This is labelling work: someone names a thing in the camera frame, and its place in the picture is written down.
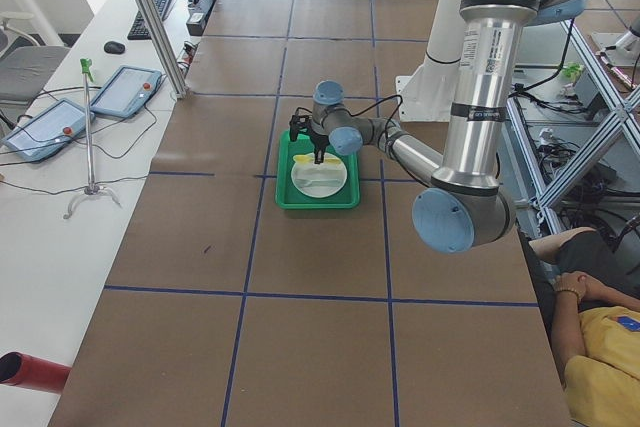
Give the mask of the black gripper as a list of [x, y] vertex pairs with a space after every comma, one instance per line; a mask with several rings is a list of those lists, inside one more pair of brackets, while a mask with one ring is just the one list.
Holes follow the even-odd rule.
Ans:
[[318, 133], [314, 129], [313, 125], [310, 125], [308, 127], [307, 135], [314, 145], [314, 164], [320, 165], [324, 163], [325, 151], [330, 145], [328, 136], [322, 133]]

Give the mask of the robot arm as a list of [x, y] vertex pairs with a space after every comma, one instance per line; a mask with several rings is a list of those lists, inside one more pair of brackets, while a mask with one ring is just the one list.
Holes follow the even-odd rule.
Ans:
[[523, 29], [578, 16], [586, 0], [439, 0], [423, 65], [402, 89], [420, 111], [450, 104], [445, 148], [436, 151], [392, 119], [360, 119], [343, 103], [342, 87], [319, 83], [308, 115], [290, 122], [307, 134], [317, 162], [327, 148], [341, 155], [373, 145], [425, 185], [412, 207], [422, 241], [457, 253], [496, 241], [515, 207], [494, 169], [512, 73]]

